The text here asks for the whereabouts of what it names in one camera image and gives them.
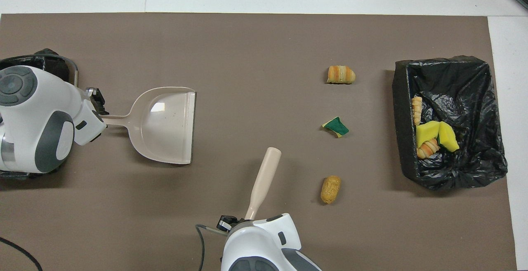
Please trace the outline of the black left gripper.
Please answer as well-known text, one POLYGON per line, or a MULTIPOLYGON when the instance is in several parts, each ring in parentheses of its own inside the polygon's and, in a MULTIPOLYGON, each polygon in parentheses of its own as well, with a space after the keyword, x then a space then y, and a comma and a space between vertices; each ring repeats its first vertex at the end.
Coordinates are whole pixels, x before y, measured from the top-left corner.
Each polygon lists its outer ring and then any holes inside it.
POLYGON ((99 88, 87 87, 85 89, 85 97, 85 104, 89 111, 97 115, 109 115, 104 108, 105 100, 99 88))

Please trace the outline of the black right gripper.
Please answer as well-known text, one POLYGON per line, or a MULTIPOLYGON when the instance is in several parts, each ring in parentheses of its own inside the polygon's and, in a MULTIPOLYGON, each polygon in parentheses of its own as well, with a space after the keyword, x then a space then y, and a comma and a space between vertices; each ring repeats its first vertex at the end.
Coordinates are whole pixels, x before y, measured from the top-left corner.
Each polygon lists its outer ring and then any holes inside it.
POLYGON ((241 228, 240 224, 247 223, 248 220, 244 218, 236 218, 232 215, 221 215, 217 222, 217 229, 222 232, 232 232, 235 229, 241 228))

